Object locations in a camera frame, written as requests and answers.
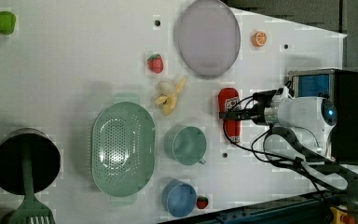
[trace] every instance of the green apple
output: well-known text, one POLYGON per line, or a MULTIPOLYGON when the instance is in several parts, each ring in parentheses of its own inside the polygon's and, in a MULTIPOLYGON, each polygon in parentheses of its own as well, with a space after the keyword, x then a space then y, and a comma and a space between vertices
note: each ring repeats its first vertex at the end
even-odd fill
POLYGON ((16 25, 16 16, 8 11, 0 12, 0 34, 11 35, 16 25))

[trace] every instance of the orange fruit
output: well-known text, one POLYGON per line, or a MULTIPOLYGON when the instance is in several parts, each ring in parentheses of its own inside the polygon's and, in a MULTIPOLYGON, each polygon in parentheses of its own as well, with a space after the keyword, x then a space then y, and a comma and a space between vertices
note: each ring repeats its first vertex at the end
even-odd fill
POLYGON ((257 32, 252 36, 252 43, 256 47, 263 47, 267 42, 267 35, 264 32, 257 32))

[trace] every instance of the small red item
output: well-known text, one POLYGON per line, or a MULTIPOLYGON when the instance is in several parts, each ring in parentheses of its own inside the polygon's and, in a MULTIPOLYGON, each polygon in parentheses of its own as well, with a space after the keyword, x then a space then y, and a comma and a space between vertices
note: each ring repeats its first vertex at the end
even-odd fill
POLYGON ((350 217, 347 215, 342 216, 341 221, 345 224, 356 224, 356 220, 354 219, 354 217, 350 217))
MULTIPOLYGON (((237 102, 240 101, 237 90, 234 88, 224 88, 219 92, 219 110, 228 112, 237 102)), ((239 120, 227 120, 226 130, 228 137, 233 142, 240 142, 241 122, 239 120)))
POLYGON ((164 64, 162 63, 161 55, 154 54, 147 59, 147 65, 149 65, 150 70, 156 74, 160 74, 164 69, 164 64))
POLYGON ((208 199, 205 197, 199 197, 197 199, 197 207, 199 209, 204 209, 206 208, 206 206, 208 206, 208 199))

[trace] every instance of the white tabletop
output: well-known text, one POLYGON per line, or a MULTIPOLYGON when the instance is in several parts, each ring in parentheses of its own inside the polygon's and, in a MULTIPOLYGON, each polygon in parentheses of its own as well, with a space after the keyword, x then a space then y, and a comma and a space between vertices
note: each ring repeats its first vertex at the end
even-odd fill
MULTIPOLYGON (((209 198, 209 206, 195 208, 191 216, 314 191, 304 177, 263 164, 225 141, 217 93, 234 87, 244 97, 279 88, 289 70, 340 68, 344 35, 232 9, 241 29, 240 55, 221 77, 204 80, 186 66, 174 40, 178 19, 192 2, 0 0, 0 10, 18 16, 15 33, 0 36, 0 141, 12 131, 32 127, 57 145, 61 172, 37 194, 53 210, 57 223, 172 220, 160 202, 160 193, 172 178, 190 183, 209 198), (159 28, 154 26, 156 19, 161 20, 159 28), (256 30, 268 34, 261 49, 250 41, 256 30), (153 52, 164 59, 160 75, 146 67, 153 52), (153 104, 156 85, 183 76, 188 81, 177 108, 165 117, 153 104), (137 93, 156 124, 153 176, 136 203, 127 207, 111 206, 90 171, 92 124, 117 92, 137 93), (167 157, 162 139, 177 123, 205 131, 205 165, 184 166, 167 157)), ((264 131, 244 121, 241 141, 249 146, 264 131)), ((0 189, 0 216, 21 202, 21 196, 0 189)))

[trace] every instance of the green basket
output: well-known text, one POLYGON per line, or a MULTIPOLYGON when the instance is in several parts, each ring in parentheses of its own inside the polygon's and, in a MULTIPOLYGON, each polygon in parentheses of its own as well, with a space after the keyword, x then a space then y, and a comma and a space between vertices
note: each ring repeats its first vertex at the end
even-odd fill
POLYGON ((136 95, 119 94, 92 131, 92 176, 112 205, 136 201, 154 170, 155 124, 136 95))

